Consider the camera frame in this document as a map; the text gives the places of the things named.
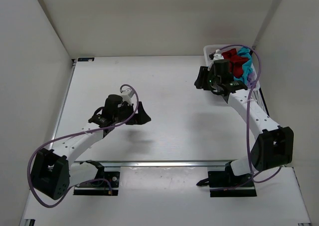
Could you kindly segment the red t-shirt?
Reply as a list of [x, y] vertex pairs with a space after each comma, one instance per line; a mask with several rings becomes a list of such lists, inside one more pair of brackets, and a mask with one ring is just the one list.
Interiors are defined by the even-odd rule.
[[225, 51], [221, 53], [221, 55], [224, 59], [229, 60], [229, 72], [231, 72], [235, 78], [240, 78], [244, 73], [242, 66], [249, 58], [240, 56], [235, 48]]

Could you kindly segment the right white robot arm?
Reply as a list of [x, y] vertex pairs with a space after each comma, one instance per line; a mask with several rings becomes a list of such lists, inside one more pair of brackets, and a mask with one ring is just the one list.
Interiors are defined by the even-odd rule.
[[253, 134], [255, 143], [247, 145], [247, 155], [228, 162], [217, 176], [199, 181], [198, 187], [210, 186], [213, 191], [234, 190], [253, 184], [261, 172], [289, 164], [293, 156], [294, 133], [272, 120], [252, 98], [252, 90], [229, 72], [229, 60], [201, 66], [194, 86], [221, 96], [245, 121], [246, 133]]

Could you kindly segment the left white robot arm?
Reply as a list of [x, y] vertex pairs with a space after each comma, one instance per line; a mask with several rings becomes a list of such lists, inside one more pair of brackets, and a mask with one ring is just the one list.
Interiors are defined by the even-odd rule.
[[77, 163], [76, 160], [95, 143], [103, 140], [120, 125], [143, 125], [151, 121], [141, 101], [135, 107], [131, 97], [111, 94], [78, 133], [61, 137], [61, 144], [48, 150], [37, 150], [28, 165], [28, 183], [53, 200], [64, 197], [76, 185], [105, 182], [104, 166], [93, 160]]

